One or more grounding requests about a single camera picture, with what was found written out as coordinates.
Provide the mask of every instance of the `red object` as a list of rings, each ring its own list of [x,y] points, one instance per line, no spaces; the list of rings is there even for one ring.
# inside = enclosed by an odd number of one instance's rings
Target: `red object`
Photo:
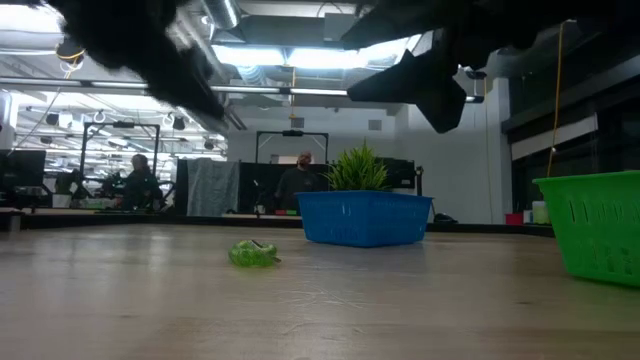
[[[524,225],[524,214],[523,213],[506,214],[505,220],[507,225]]]

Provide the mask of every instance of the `green plant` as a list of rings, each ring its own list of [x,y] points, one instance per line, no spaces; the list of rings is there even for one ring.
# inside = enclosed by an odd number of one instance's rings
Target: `green plant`
[[[362,147],[343,152],[329,173],[323,174],[329,185],[338,191],[384,190],[387,186],[387,168],[375,157],[365,141]]]

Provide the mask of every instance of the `pillar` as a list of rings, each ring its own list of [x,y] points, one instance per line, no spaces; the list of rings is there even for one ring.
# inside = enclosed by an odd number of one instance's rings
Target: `pillar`
[[[18,123],[18,106],[11,93],[0,92],[0,150],[11,149]]]

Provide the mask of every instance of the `green object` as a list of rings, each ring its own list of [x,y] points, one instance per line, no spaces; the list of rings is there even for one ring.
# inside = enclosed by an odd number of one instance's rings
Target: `green object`
[[[333,190],[374,190],[387,188],[387,168],[365,141],[361,148],[343,152],[329,173],[324,174]]]
[[[544,201],[533,202],[533,223],[542,225],[551,224],[547,204],[545,204]]]
[[[567,271],[640,286],[640,171],[537,179]]]
[[[267,267],[279,263],[278,249],[274,245],[261,245],[253,240],[241,241],[229,250],[232,263],[242,267]]]

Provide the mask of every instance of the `wooden tabletop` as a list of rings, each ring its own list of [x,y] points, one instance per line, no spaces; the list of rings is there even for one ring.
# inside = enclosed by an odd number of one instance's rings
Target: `wooden tabletop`
[[[282,263],[230,265],[243,239],[276,244]],[[356,249],[283,229],[0,234],[0,359],[636,360],[639,319],[640,291],[568,276],[547,238]]]

